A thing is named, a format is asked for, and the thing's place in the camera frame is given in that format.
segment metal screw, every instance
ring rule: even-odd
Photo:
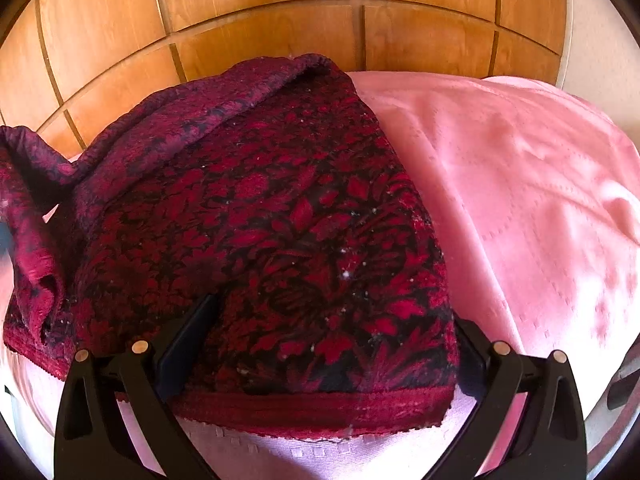
[[[496,341],[494,343],[494,351],[498,355],[508,355],[511,352],[511,347],[504,341]]]
[[[569,359],[562,350],[554,350],[553,356],[560,364],[564,364]]]
[[[133,345],[131,345],[131,351],[134,354],[143,354],[148,350],[148,348],[149,343],[145,340],[136,341],[135,343],[133,343]]]
[[[89,351],[85,350],[84,348],[82,350],[78,350],[76,352],[76,361],[78,361],[79,363],[81,363],[82,361],[86,361],[89,358]]]

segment red patterned fabric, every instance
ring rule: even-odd
[[[321,56],[156,92],[73,164],[2,127],[0,193],[4,341],[56,377],[78,348],[122,351],[223,290],[178,415],[309,437],[439,424],[449,407],[459,357],[430,218]]]

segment wooden headboard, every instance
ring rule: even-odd
[[[0,47],[0,120],[77,155],[148,94],[255,56],[556,81],[566,0],[31,0]]]

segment pink blanket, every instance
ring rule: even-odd
[[[454,309],[519,352],[567,352],[586,416],[640,332],[640,158],[633,144],[590,105],[538,82],[422,73],[351,77],[431,212]],[[6,359],[18,390],[51,425],[57,381],[20,357]],[[32,388],[43,383],[51,383],[57,398],[35,394]],[[469,406],[457,394],[443,428],[346,444],[184,427],[225,479],[250,472],[270,480],[285,470],[288,478],[337,479],[345,464],[350,479],[382,478],[400,456],[412,461],[405,474],[420,478]],[[515,403],[486,468],[500,459],[520,406]]]

